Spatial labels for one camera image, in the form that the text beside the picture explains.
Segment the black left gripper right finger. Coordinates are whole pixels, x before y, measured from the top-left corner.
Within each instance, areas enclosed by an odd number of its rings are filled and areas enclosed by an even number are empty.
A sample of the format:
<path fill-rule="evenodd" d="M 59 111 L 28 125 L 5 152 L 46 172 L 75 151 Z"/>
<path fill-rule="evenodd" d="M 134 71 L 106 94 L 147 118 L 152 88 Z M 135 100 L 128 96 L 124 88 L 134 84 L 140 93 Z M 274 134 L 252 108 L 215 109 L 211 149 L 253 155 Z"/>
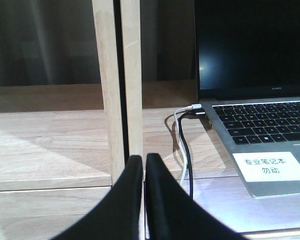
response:
<path fill-rule="evenodd" d="M 146 157 L 145 206 L 152 240 L 242 240 L 182 189 L 158 153 Z"/>

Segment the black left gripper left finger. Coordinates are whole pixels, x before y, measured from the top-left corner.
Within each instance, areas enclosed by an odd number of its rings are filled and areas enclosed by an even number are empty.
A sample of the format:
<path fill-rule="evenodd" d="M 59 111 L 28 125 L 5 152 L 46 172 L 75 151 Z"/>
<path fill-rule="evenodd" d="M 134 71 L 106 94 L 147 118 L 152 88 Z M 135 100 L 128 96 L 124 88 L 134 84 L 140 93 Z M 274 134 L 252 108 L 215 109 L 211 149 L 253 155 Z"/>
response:
<path fill-rule="evenodd" d="M 138 240 L 143 164 L 132 155 L 110 191 L 83 218 L 54 240 Z"/>

